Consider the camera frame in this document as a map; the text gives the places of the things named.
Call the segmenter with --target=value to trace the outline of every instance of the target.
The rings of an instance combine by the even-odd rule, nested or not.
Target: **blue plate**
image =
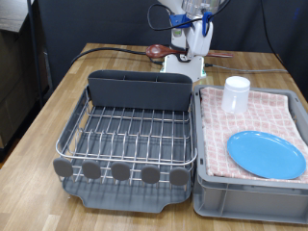
[[[228,140],[228,152],[245,170],[265,178],[290,180],[306,170],[306,160],[291,143],[269,133],[244,131]]]

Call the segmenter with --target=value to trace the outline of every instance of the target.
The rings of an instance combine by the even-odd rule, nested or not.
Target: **white robot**
[[[206,77],[203,69],[204,56],[209,53],[214,26],[211,19],[221,0],[159,0],[169,7],[175,15],[170,16],[172,26],[189,20],[194,22],[185,25],[185,28],[172,29],[171,48],[186,50],[185,54],[167,55],[163,63],[162,72],[182,73],[190,76],[195,82]]]

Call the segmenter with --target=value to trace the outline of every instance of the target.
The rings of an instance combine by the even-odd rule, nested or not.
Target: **cable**
[[[88,53],[94,52],[94,51],[100,51],[100,50],[115,50],[115,51],[121,51],[121,52],[126,52],[126,53],[131,53],[131,54],[135,54],[135,55],[146,55],[145,52],[140,52],[140,51],[132,51],[132,50],[126,50],[126,49],[121,49],[121,48],[113,48],[113,47],[100,47],[100,48],[95,48],[95,49],[91,49],[89,51],[86,51],[84,53],[81,53],[80,55],[76,56],[70,63],[70,66],[72,66],[76,60],[78,60],[80,57],[87,55]],[[153,61],[151,58],[150,62],[152,62],[153,64],[163,64],[163,62],[160,61]]]
[[[184,22],[184,23],[180,23],[180,24],[178,24],[178,25],[176,25],[176,26],[171,26],[171,27],[166,27],[166,28],[155,28],[155,27],[153,27],[152,24],[151,24],[151,20],[150,20],[150,11],[151,11],[151,9],[152,9],[153,7],[156,7],[156,6],[166,7],[166,6],[162,5],[162,4],[153,4],[152,6],[150,6],[150,8],[149,8],[148,11],[147,11],[147,22],[148,22],[148,25],[149,25],[149,27],[150,27],[152,30],[154,30],[154,31],[167,31],[167,30],[171,30],[171,29],[173,29],[173,28],[177,28],[177,27],[179,27],[179,26],[183,26],[183,25],[186,25],[186,24],[190,24],[190,23],[192,23],[192,22],[195,22],[195,21],[202,20],[202,18],[196,18],[196,19],[193,19],[193,20]]]
[[[153,61],[151,58],[150,59],[150,62],[152,62],[153,64],[160,64],[162,65],[164,62],[161,62],[161,61]]]
[[[271,72],[271,71],[281,71],[281,72],[288,72],[288,70],[285,69],[259,69],[259,70],[248,70],[248,69],[235,69],[235,68],[229,68],[222,65],[215,65],[215,64],[205,64],[204,67],[210,67],[214,66],[217,68],[222,69],[228,69],[228,70],[235,70],[235,71],[243,71],[243,72]]]
[[[212,14],[212,15],[209,17],[209,21],[211,21],[211,19],[212,19],[213,17],[215,17],[217,14],[219,14],[220,12],[222,12],[223,9],[230,3],[230,1],[231,1],[231,0],[226,0],[225,4],[219,9],[219,11],[217,11],[216,13]],[[166,30],[171,30],[171,29],[177,28],[177,27],[179,27],[179,26],[183,26],[183,25],[186,25],[186,24],[190,24],[190,23],[192,23],[192,22],[195,22],[195,21],[200,21],[200,20],[202,20],[202,18],[196,18],[196,19],[193,19],[193,20],[184,22],[184,23],[177,24],[176,26],[171,26],[171,27],[166,27],[166,28],[155,28],[155,27],[152,26],[151,20],[150,20],[150,11],[151,11],[151,9],[152,9],[153,7],[164,7],[164,8],[166,8],[166,9],[169,10],[170,14],[174,14],[174,13],[171,11],[170,8],[168,8],[168,7],[166,7],[166,6],[162,5],[162,4],[153,4],[152,6],[150,6],[150,8],[149,8],[148,11],[147,11],[147,22],[148,22],[149,27],[150,27],[152,30],[154,30],[154,31],[166,31]]]
[[[269,44],[269,48],[272,52],[272,54],[274,54],[274,56],[277,58],[277,60],[284,66],[284,63],[283,61],[280,59],[279,56],[277,56],[276,52],[274,51],[274,49],[272,48],[271,46],[271,43],[270,43],[270,38],[269,38],[269,34],[268,34],[268,29],[267,29],[267,21],[266,21],[266,16],[265,16],[265,12],[264,12],[264,6],[263,6],[263,0],[260,0],[261,1],[261,9],[262,9],[262,16],[263,16],[263,25],[264,25],[264,31],[266,33],[266,38],[267,38],[267,41],[268,41],[268,44]]]
[[[218,15],[220,12],[222,12],[222,11],[225,9],[225,7],[226,7],[230,2],[231,2],[231,0],[226,0],[226,2],[223,4],[223,6],[222,6],[216,13],[212,14],[211,16],[209,16],[209,21],[211,21],[211,19],[212,19],[213,17],[215,17],[216,15]]]

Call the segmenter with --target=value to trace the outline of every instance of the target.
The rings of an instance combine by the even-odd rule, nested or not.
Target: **dish rack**
[[[197,156],[191,91],[183,75],[93,72],[56,144],[64,190],[110,210],[160,213],[186,200]]]

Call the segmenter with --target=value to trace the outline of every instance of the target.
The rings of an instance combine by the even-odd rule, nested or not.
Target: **wooden table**
[[[88,44],[85,50],[112,46]],[[117,46],[144,51],[145,47]],[[234,68],[282,68],[272,54],[231,52],[233,59],[208,58],[210,64]],[[192,198],[168,205],[158,215],[94,210],[81,199],[69,197],[54,172],[59,157],[55,144],[71,115],[88,75],[97,69],[159,71],[146,57],[101,51],[79,59],[68,71],[0,173],[0,230],[308,230],[308,226],[225,218],[203,218],[193,210]],[[197,84],[223,85],[227,77],[241,75],[252,87],[289,89],[304,108],[308,104],[288,73],[242,74],[207,68],[208,77]]]

